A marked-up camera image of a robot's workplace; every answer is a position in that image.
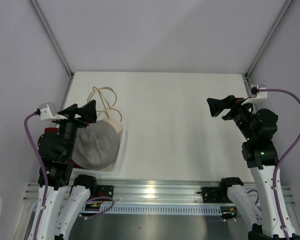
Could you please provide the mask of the gold wire hat stand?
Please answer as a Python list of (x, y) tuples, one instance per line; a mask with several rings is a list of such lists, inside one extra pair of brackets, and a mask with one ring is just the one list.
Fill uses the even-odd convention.
[[(112, 94), (114, 94), (114, 102), (112, 104), (109, 103), (108, 99), (103, 94), (103, 90), (110, 91)], [(109, 86), (100, 87), (100, 88), (93, 86), (92, 91), (87, 96), (86, 103), (90, 103), (92, 100), (94, 100), (95, 95), (99, 96), (101, 104), (103, 106), (102, 110), (96, 110), (97, 116), (99, 117), (101, 114), (104, 114), (108, 119), (111, 119), (111, 117), (109, 115), (109, 111), (115, 111), (119, 114), (119, 117), (120, 117), (119, 122), (121, 123), (123, 120), (123, 115), (118, 109), (115, 108), (115, 105), (118, 100), (118, 96), (117, 96), (116, 92)]]

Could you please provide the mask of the beige bucket hat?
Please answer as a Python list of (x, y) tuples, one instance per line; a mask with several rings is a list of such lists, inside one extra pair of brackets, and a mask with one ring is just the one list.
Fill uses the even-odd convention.
[(101, 133), (105, 136), (109, 137), (119, 137), (121, 132), (123, 131), (122, 125), (111, 118), (103, 118), (96, 122), (97, 128), (101, 131)]

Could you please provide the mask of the dark red bucket hat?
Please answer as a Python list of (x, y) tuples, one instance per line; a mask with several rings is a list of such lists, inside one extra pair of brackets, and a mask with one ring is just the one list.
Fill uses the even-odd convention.
[[(54, 133), (54, 134), (57, 134), (59, 132), (59, 128), (57, 128), (57, 127), (46, 127), (44, 129), (44, 132), (45, 133)], [(84, 169), (84, 167), (78, 165), (73, 159), (71, 159), (70, 162), (73, 163), (73, 167), (75, 169)]]

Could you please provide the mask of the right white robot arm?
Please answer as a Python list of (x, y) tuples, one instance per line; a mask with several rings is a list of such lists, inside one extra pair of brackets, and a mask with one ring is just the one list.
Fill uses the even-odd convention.
[(208, 98), (207, 103), (212, 117), (228, 109), (222, 119), (233, 120), (244, 136), (241, 152), (254, 179), (259, 205), (249, 198), (238, 177), (221, 179), (217, 193), (220, 200), (235, 205), (250, 228), (248, 239), (300, 240), (287, 211), (279, 176), (280, 161), (272, 142), (278, 130), (278, 116), (266, 108), (252, 113), (249, 98), (233, 95), (224, 99)]

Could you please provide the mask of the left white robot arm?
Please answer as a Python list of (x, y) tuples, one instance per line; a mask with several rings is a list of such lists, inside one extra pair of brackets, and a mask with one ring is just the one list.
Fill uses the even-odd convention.
[(40, 170), (38, 206), (28, 239), (66, 240), (82, 206), (98, 194), (96, 178), (80, 174), (70, 188), (69, 199), (62, 206), (74, 168), (71, 160), (77, 132), (96, 123), (96, 101), (92, 100), (82, 107), (73, 104), (61, 111), (57, 111), (54, 104), (46, 103), (35, 114), (59, 127), (45, 129), (37, 144), (31, 142)]

